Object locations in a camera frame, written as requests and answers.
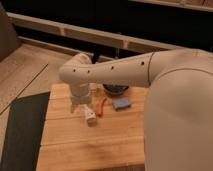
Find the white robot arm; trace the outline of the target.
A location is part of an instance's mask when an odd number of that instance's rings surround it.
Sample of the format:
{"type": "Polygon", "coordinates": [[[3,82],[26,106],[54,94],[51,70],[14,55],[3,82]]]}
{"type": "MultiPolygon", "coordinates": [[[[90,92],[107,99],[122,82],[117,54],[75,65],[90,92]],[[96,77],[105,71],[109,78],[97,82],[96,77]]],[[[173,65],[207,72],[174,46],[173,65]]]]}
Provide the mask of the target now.
{"type": "Polygon", "coordinates": [[[93,64],[83,54],[59,70],[72,100],[89,95],[90,83],[146,87],[146,171],[213,171],[213,53],[158,51],[93,64]]]}

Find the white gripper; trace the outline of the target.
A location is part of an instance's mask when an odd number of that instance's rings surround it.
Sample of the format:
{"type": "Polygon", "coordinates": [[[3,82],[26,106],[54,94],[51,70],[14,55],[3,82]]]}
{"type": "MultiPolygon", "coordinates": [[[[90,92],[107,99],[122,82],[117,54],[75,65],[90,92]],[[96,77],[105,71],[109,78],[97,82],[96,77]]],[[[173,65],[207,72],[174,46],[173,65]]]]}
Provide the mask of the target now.
{"type": "Polygon", "coordinates": [[[91,102],[91,93],[89,84],[70,85],[70,100],[71,112],[82,104],[89,104],[91,102]]]}

